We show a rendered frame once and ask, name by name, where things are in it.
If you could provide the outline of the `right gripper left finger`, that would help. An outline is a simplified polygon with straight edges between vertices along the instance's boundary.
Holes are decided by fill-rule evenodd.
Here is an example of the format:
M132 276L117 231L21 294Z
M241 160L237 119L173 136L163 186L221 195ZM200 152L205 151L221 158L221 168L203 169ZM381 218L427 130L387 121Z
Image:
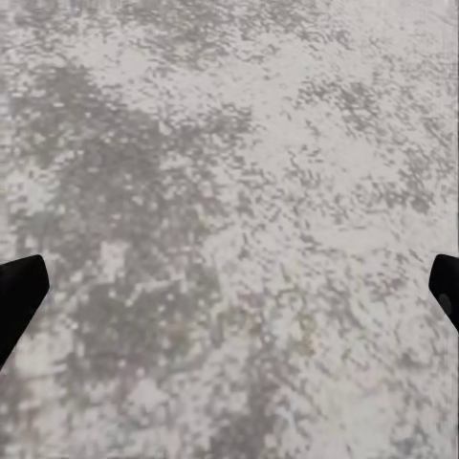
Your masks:
M43 256L0 265L0 369L49 290Z

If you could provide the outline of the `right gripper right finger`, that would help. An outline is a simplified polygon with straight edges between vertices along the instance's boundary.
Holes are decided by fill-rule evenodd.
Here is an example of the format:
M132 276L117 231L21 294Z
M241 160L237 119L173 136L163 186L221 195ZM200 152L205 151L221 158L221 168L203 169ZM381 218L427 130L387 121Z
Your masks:
M428 285L440 312L451 319L459 332L459 258L437 254Z

